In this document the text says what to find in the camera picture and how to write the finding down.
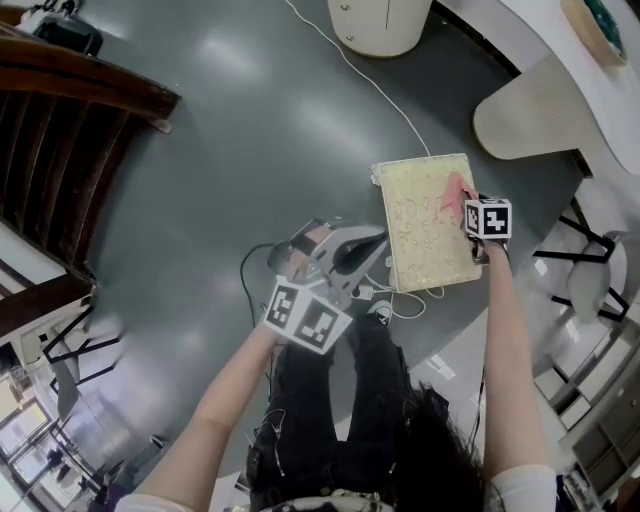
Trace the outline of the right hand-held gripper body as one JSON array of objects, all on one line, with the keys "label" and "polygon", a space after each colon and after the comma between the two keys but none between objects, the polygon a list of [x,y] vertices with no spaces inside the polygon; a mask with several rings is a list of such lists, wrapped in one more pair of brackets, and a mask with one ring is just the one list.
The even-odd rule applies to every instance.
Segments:
[{"label": "right hand-held gripper body", "polygon": [[475,264],[488,264],[486,246],[494,244],[507,251],[512,237],[512,205],[505,199],[467,199],[463,206],[464,231],[471,242]]}]

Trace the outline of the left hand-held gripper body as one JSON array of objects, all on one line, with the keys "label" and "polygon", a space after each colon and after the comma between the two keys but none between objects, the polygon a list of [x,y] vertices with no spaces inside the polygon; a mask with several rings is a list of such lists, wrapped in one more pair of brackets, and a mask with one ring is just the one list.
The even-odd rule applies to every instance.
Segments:
[{"label": "left hand-held gripper body", "polygon": [[327,353],[351,323],[345,310],[358,285],[358,225],[312,220],[275,244],[267,265],[276,283],[263,316],[271,330],[316,354]]}]

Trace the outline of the pink cloth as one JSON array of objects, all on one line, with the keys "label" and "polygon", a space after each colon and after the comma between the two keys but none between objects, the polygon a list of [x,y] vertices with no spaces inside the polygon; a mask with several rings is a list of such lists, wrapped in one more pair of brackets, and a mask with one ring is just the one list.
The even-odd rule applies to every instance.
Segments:
[{"label": "pink cloth", "polygon": [[447,179],[441,200],[441,211],[448,211],[452,218],[461,224],[464,221],[464,204],[467,200],[478,200],[479,194],[457,172],[452,172]]}]

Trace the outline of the cream upholstered stool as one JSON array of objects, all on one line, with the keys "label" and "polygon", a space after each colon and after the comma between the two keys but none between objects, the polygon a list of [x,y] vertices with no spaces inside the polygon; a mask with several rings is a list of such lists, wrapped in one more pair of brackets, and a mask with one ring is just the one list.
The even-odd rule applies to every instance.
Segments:
[{"label": "cream upholstered stool", "polygon": [[443,206],[449,176],[473,184],[464,154],[439,155],[371,167],[381,188],[391,247],[391,284],[414,292],[476,281],[482,267],[472,259],[460,217]]}]

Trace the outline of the person's left forearm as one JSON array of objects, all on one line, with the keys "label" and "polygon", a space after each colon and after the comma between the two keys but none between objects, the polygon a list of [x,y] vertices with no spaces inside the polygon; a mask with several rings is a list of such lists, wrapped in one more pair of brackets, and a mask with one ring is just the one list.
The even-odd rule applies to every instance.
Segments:
[{"label": "person's left forearm", "polygon": [[258,324],[215,377],[187,426],[136,492],[208,509],[229,437],[249,403],[278,335]]}]

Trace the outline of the person's right forearm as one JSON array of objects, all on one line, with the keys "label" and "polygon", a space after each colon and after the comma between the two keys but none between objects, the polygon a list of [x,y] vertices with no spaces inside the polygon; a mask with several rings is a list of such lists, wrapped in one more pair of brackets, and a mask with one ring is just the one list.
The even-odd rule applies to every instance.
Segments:
[{"label": "person's right forearm", "polygon": [[530,337],[509,258],[497,243],[490,242],[485,248],[489,305],[484,468],[491,478],[518,469],[553,482],[555,472],[533,380]]}]

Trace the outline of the white curved desk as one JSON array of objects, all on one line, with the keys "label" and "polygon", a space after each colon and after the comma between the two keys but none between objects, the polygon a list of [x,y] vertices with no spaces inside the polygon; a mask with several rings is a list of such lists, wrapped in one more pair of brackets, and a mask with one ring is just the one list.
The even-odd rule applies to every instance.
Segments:
[{"label": "white curved desk", "polygon": [[[418,43],[435,0],[327,0],[340,42],[368,57],[393,58]],[[566,19],[559,0],[496,0],[535,33],[547,55],[476,107],[484,150],[515,160],[606,145],[640,176],[640,77],[631,64],[601,66]]]}]

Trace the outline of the person's black white shoe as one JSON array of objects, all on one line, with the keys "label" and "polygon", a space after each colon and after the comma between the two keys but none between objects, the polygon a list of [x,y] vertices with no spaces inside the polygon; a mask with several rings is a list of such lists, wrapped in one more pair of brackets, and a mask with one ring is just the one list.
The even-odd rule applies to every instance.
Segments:
[{"label": "person's black white shoe", "polygon": [[374,315],[382,325],[388,326],[394,317],[393,306],[388,300],[379,300],[371,305],[367,314]]}]

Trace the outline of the person's black trousers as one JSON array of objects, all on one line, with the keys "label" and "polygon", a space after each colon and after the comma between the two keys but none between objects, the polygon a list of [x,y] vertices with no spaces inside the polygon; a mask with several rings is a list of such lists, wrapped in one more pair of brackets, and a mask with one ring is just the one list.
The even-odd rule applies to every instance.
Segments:
[{"label": "person's black trousers", "polygon": [[247,458],[251,512],[322,512],[330,494],[377,495],[393,512],[483,512],[487,483],[454,430],[447,401],[413,387],[402,349],[373,313],[354,320],[346,340],[355,359],[356,395],[346,440],[330,403],[330,354],[296,345],[278,356],[271,400]]}]

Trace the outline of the beige bowl with green contents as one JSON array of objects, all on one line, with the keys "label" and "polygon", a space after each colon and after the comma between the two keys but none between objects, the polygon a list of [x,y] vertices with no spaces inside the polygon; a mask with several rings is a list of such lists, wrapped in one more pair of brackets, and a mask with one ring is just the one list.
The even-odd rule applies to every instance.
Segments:
[{"label": "beige bowl with green contents", "polygon": [[628,64],[618,24],[602,0],[559,1],[574,32],[601,66]]}]

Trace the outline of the grey shelving unit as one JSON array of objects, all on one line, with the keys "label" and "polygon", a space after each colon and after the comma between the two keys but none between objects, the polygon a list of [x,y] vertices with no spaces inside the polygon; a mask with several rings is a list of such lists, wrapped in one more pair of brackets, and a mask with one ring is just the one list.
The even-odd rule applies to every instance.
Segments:
[{"label": "grey shelving unit", "polygon": [[611,499],[640,469],[640,323],[614,327],[571,375],[547,357],[535,384],[552,424],[552,460]]}]

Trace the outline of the black and white printed shirt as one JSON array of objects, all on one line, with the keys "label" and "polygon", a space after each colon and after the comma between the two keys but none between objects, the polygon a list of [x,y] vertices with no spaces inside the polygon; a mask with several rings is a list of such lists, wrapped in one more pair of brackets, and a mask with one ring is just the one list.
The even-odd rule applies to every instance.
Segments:
[{"label": "black and white printed shirt", "polygon": [[[508,469],[491,481],[482,502],[482,512],[555,512],[556,475],[542,465],[522,465]],[[114,512],[194,512],[163,498],[130,494],[122,498]],[[399,512],[392,506],[356,494],[306,497],[284,502],[260,512]]]}]

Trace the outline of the white chair with black frame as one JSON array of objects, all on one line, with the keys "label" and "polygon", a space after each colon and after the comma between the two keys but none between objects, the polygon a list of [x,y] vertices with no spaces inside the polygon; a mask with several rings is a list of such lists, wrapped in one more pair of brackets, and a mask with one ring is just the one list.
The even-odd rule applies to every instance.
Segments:
[{"label": "white chair with black frame", "polygon": [[85,324],[93,310],[92,305],[83,305],[70,317],[52,324],[39,335],[42,355],[53,373],[49,387],[56,397],[56,409],[61,422],[71,417],[80,399],[79,388],[111,373],[117,365],[113,361],[98,371],[82,375],[82,356],[113,347],[121,341],[118,336],[98,341],[88,335]]},{"label": "white chair with black frame", "polygon": [[[640,292],[640,226],[632,231],[594,232],[577,200],[570,202],[574,216],[559,222],[581,234],[587,244],[581,252],[537,250],[535,258],[569,261],[573,264],[566,281],[568,295],[553,295],[551,301],[572,309],[583,322],[624,320],[631,302]],[[625,257],[625,281],[618,292],[612,284],[614,254]]]}]

